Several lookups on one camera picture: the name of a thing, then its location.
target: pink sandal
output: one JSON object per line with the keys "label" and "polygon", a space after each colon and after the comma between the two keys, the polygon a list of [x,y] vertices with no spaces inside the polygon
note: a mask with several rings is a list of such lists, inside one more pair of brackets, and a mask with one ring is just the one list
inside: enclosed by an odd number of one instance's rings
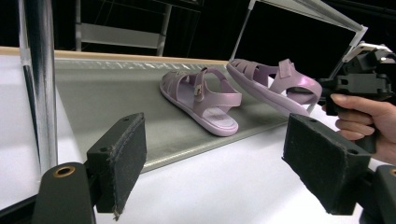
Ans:
{"label": "pink sandal", "polygon": [[[220,80],[222,92],[207,88],[204,75],[210,73]],[[166,99],[211,133],[230,136],[238,131],[238,123],[227,112],[231,107],[241,105],[242,94],[216,68],[204,68],[198,74],[169,72],[163,76],[160,90]]]}
{"label": "pink sandal", "polygon": [[[320,84],[297,72],[289,59],[279,62],[279,66],[236,59],[227,64],[227,70],[245,91],[287,117],[289,113],[309,116],[322,92]],[[276,74],[276,77],[268,87],[271,74]],[[288,91],[290,88],[304,90]]]}

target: gray tray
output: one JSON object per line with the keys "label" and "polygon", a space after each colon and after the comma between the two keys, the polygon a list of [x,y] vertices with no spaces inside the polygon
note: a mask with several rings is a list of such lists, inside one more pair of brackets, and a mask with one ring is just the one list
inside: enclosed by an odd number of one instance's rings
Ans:
{"label": "gray tray", "polygon": [[[239,124],[230,137],[215,136],[160,93],[169,71],[198,72],[215,66],[243,94],[242,104],[229,114]],[[142,173],[210,149],[286,124],[287,118],[243,91],[224,65],[105,61],[55,62],[56,86],[83,160],[88,149],[119,119],[143,112],[146,118],[148,160]],[[207,80],[216,90],[215,77]]]}

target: hand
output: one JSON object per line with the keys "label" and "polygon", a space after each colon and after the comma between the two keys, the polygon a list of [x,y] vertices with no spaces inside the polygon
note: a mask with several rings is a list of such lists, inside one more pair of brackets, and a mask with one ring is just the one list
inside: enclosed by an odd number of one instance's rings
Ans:
{"label": "hand", "polygon": [[368,100],[358,96],[332,94],[332,100],[347,112],[338,113],[335,126],[348,140],[358,140],[379,130],[373,158],[396,165],[396,106],[387,102]]}

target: white table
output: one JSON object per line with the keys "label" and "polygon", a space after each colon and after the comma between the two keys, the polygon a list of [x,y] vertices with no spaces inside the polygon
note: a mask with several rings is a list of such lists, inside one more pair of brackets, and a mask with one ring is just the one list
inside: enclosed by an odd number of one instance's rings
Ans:
{"label": "white table", "polygon": [[[39,166],[18,56],[0,56],[0,209],[37,193]],[[82,162],[57,95],[59,163]],[[317,106],[312,118],[332,129]],[[359,223],[328,215],[281,160],[286,125],[142,174],[118,223]],[[116,223],[96,214],[97,223]]]}

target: metal pole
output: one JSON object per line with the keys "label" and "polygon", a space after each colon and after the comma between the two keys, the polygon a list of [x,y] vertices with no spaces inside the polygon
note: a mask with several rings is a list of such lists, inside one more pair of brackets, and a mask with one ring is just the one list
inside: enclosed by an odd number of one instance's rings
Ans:
{"label": "metal pole", "polygon": [[236,51],[238,50],[238,47],[239,47],[239,42],[241,41],[242,35],[244,34],[245,27],[248,24],[248,18],[250,16],[250,12],[251,12],[251,10],[253,10],[255,3],[256,3],[256,0],[250,0],[250,3],[247,7],[247,15],[245,17],[244,24],[242,25],[241,33],[239,33],[238,39],[236,40],[236,44],[235,44],[235,47],[233,48],[233,54],[231,55],[230,60],[233,60],[235,58]]}
{"label": "metal pole", "polygon": [[81,0],[76,0],[76,51],[81,51]]}
{"label": "metal pole", "polygon": [[37,125],[35,121],[35,92],[33,89],[32,59],[30,56],[29,43],[27,41],[26,18],[24,10],[24,1],[18,0],[19,11],[19,36],[20,36],[20,55],[23,75],[26,83],[27,95],[29,98],[30,112],[32,114],[33,127],[35,129],[35,144],[37,143]]}
{"label": "metal pole", "polygon": [[160,33],[160,38],[158,40],[157,56],[163,56],[163,48],[165,47],[166,32],[168,30],[169,19],[171,17],[172,6],[166,5],[165,12],[163,15],[163,28]]}
{"label": "metal pole", "polygon": [[25,3],[41,174],[58,164],[51,0]]}

